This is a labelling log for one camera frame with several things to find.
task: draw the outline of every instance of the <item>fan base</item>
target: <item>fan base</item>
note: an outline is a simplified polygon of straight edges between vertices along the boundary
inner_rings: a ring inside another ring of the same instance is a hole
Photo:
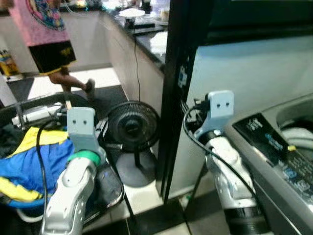
[[[156,178],[157,160],[150,151],[140,152],[140,164],[135,165],[134,153],[122,153],[116,163],[122,182],[130,187],[139,188],[150,184]]]

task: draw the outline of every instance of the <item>black countertop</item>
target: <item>black countertop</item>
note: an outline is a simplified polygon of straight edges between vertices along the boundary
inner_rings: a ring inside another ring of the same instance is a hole
[[[121,17],[118,17],[119,11],[117,10],[109,11],[109,10],[103,9],[101,6],[86,7],[86,8],[70,6],[70,9],[74,12],[102,11],[108,14],[122,31],[124,31],[130,38],[136,41],[138,47],[144,51],[144,53],[155,64],[155,66],[158,69],[160,69],[162,72],[164,72],[166,54],[161,55],[159,53],[152,53],[151,46],[150,46],[150,39],[154,37],[157,32],[166,31],[167,28],[156,25],[155,27],[150,27],[150,28],[128,29],[124,27],[125,20]],[[67,12],[66,7],[61,6],[60,12]],[[0,9],[0,16],[9,16],[9,12],[7,10]]]

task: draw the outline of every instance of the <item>washing machine control panel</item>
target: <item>washing machine control panel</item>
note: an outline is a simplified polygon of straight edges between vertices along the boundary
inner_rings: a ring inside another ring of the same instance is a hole
[[[288,184],[313,205],[313,163],[295,146],[290,146],[262,114],[255,114],[233,127],[266,157],[267,162]]]

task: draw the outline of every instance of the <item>white floor tile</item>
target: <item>white floor tile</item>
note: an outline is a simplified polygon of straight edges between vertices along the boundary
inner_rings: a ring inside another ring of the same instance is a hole
[[[156,181],[142,188],[132,188],[129,186],[125,186],[124,188],[134,214],[147,211],[163,204],[156,189]]]
[[[112,222],[125,219],[129,217],[129,211],[127,209],[125,201],[123,201],[121,204],[119,204],[117,207],[113,208],[111,210],[111,220]]]
[[[97,219],[96,221],[94,221],[93,223],[91,223],[90,225],[88,225],[87,227],[85,227],[83,229],[83,232],[85,233],[91,230],[95,230],[97,228],[101,228],[110,223],[111,223],[111,216],[110,216],[110,213],[107,213],[104,216]]]
[[[156,235],[190,235],[187,225],[185,223],[179,224],[176,227],[164,230]]]
[[[113,68],[78,71],[71,72],[70,74],[83,83],[86,83],[89,78],[93,78],[95,80],[96,88],[120,85],[118,77]],[[34,83],[29,92],[28,99],[54,94],[61,91],[62,87],[60,85],[51,83],[47,76],[38,76],[34,79]]]

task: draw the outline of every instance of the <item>yellow cloth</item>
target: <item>yellow cloth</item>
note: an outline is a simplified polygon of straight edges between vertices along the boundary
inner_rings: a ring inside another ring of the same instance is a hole
[[[0,177],[0,192],[17,201],[31,202],[42,197],[34,190],[27,190],[21,185],[14,185],[8,179]]]
[[[35,147],[38,131],[39,131],[39,128],[31,127],[27,131],[26,135],[24,136],[24,139],[21,142],[20,146],[15,150],[14,153],[9,155],[8,158],[12,157],[13,155],[17,153],[22,153],[24,151],[31,149],[32,147]],[[48,144],[54,144],[54,143],[62,144],[67,139],[67,137],[68,137],[68,134],[65,131],[43,130],[40,135],[40,145],[48,145]]]

